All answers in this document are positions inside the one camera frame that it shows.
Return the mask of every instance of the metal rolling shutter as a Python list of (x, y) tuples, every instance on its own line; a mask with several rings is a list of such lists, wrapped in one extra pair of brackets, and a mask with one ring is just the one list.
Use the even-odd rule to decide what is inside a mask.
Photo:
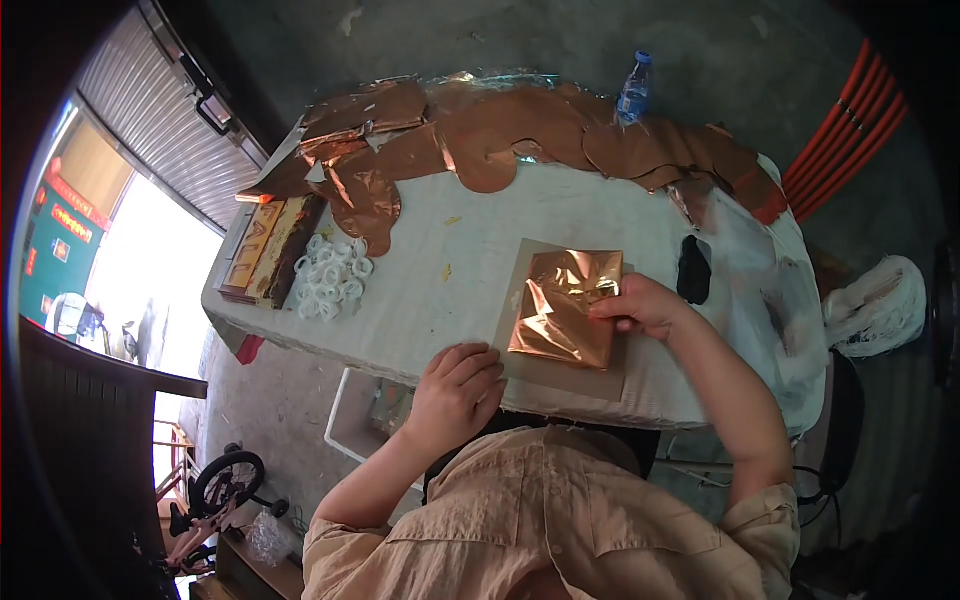
[(151, 174), (206, 220), (229, 228), (234, 194), (259, 168), (197, 114), (139, 11), (131, 11), (83, 72), (78, 91), (103, 125)]

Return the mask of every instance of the white plastic ring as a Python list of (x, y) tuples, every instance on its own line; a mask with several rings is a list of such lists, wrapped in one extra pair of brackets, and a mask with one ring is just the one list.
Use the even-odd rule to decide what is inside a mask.
[(347, 301), (359, 300), (363, 296), (363, 283), (351, 277), (340, 284), (340, 296)]
[(363, 258), (364, 256), (367, 255), (367, 240), (366, 240), (366, 239), (364, 239), (364, 238), (362, 238), (362, 237), (358, 237), (358, 238), (356, 238), (355, 240), (353, 240), (353, 254), (354, 254), (357, 258)]
[(333, 260), (333, 244), (326, 243), (317, 249), (317, 263), (325, 264)]
[(338, 242), (333, 245), (333, 259), (339, 263), (345, 263), (353, 257), (353, 248), (345, 242)]
[(297, 292), (294, 294), (294, 298), (297, 301), (303, 302), (308, 298), (315, 297), (317, 294), (314, 291), (314, 286), (309, 282), (304, 282), (297, 288)]
[(294, 273), (299, 273), (300, 269), (305, 267), (307, 263), (312, 263), (312, 262), (313, 261), (310, 259), (309, 255), (301, 256), (300, 258), (297, 259), (297, 262), (294, 263)]
[(371, 261), (366, 256), (360, 256), (353, 261), (353, 276), (360, 279), (361, 281), (366, 281), (368, 277), (373, 273), (373, 261)]
[(340, 304), (330, 300), (320, 300), (320, 318), (324, 320), (324, 323), (333, 321), (339, 314)]
[(317, 293), (317, 298), (320, 300), (329, 300), (331, 302), (339, 302), (344, 298), (341, 293), (341, 288), (339, 286), (334, 287), (332, 285), (327, 285), (325, 283), (318, 283), (315, 288)]
[(321, 312), (321, 300), (319, 298), (308, 298), (300, 303), (300, 307), (297, 309), (297, 314), (300, 315), (301, 319), (312, 319), (320, 314)]
[(344, 280), (344, 272), (340, 265), (334, 263), (326, 265), (321, 281), (331, 287), (337, 286)]
[(306, 253), (308, 256), (316, 256), (320, 252), (325, 244), (324, 237), (319, 233), (310, 238), (310, 241), (306, 243)]
[(306, 272), (306, 280), (310, 283), (320, 283), (324, 279), (324, 272), (327, 265), (314, 265)]

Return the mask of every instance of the person's hand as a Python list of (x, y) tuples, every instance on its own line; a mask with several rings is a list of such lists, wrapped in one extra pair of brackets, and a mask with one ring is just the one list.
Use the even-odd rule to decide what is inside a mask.
[(488, 344), (458, 344), (427, 365), (410, 416), (400, 428), (412, 444), (440, 458), (466, 444), (500, 406), (507, 380), (500, 353)]
[(623, 276), (619, 296), (590, 307), (591, 317), (621, 318), (616, 323), (618, 331), (639, 331), (661, 342), (669, 340), (673, 323), (691, 312), (676, 292), (639, 273)]

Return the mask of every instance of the green wall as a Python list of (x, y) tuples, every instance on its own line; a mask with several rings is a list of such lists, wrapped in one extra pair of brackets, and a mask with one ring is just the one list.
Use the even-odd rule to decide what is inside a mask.
[[(86, 290), (86, 281), (93, 269), (104, 231), (68, 204), (46, 181), (40, 185), (45, 188), (47, 199), (38, 213), (36, 205), (30, 213), (35, 227), (30, 244), (24, 249), (24, 256), (29, 257), (30, 248), (36, 248), (36, 261), (34, 273), (29, 276), (23, 273), (20, 279), (20, 314), (43, 326), (47, 319), (40, 308), (44, 295), (55, 299), (66, 292), (82, 295)], [(93, 232), (89, 243), (53, 217), (54, 204), (59, 204), (65, 212)], [(70, 246), (65, 263), (54, 256), (53, 245), (58, 238)]]

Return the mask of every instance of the plastic water bottle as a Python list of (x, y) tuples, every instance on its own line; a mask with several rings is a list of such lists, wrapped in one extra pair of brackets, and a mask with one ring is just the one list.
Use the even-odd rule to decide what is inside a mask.
[(636, 51), (634, 72), (627, 78), (616, 101), (616, 115), (620, 125), (626, 127), (640, 120), (650, 102), (653, 83), (653, 62), (646, 52)]

